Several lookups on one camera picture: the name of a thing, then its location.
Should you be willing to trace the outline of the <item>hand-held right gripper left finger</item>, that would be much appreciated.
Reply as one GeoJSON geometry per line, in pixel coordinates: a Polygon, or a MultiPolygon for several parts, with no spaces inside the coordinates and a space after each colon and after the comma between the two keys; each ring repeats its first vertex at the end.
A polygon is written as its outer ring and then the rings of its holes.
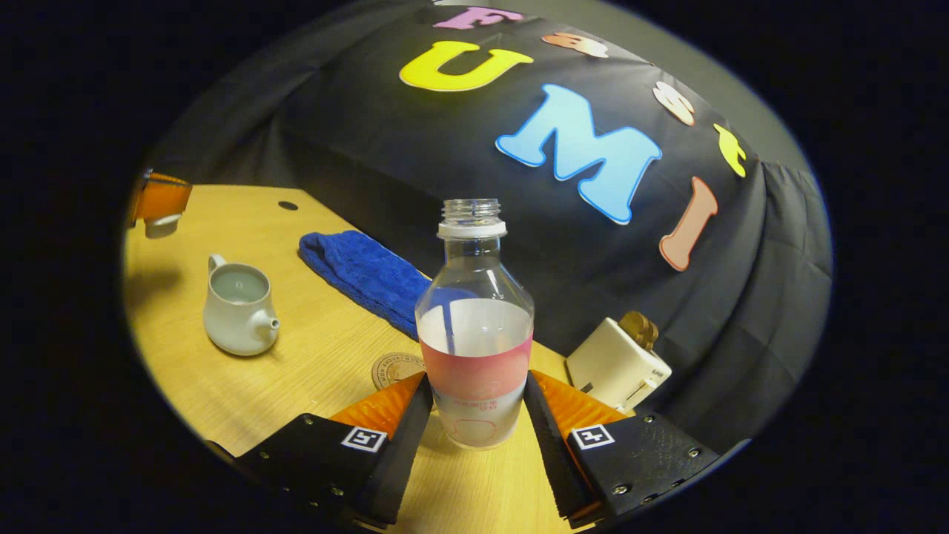
{"type": "Polygon", "coordinates": [[[332,417],[303,413],[234,457],[255,482],[319,508],[338,523],[397,521],[433,393],[414,373],[332,417]]]}

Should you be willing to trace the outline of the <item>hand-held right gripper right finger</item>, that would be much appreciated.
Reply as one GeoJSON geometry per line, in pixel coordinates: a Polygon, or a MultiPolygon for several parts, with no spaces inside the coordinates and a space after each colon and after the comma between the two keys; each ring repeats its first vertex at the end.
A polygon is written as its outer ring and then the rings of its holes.
{"type": "Polygon", "coordinates": [[[560,517],[613,525],[698,482],[721,456],[657,412],[622,415],[532,369],[524,403],[560,517]]]}

